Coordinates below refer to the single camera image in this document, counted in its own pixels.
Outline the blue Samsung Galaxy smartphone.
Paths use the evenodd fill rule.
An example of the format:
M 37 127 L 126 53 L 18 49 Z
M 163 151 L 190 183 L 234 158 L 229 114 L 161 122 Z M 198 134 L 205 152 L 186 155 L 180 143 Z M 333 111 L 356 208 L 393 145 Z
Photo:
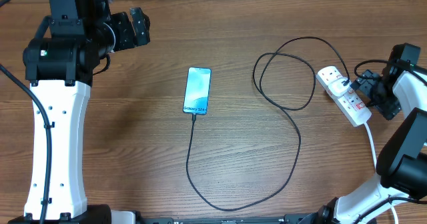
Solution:
M 183 101 L 183 112 L 206 115 L 211 84 L 211 69 L 190 67 Z

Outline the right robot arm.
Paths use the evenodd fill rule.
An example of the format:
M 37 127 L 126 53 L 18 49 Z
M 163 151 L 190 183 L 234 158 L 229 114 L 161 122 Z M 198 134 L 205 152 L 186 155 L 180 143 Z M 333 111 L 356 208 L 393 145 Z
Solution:
M 404 121 L 376 155 L 367 182 L 301 223 L 375 223 L 399 204 L 426 204 L 426 70 L 417 64 L 419 56 L 415 45 L 395 45 L 381 74 L 365 70 L 353 82 L 335 66 L 318 71 L 317 80 L 353 126 L 367 126 L 370 107 L 387 120 L 403 113 Z

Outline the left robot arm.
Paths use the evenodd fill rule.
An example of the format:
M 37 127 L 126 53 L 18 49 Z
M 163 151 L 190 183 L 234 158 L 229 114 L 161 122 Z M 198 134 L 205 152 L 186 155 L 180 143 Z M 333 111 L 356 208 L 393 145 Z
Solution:
M 31 187 L 16 223 L 143 222 L 138 211 L 90 205 L 83 183 L 83 131 L 93 78 L 114 52 L 147 45 L 149 17 L 112 13 L 112 0 L 49 0 L 50 14 L 23 51 L 34 115 Z

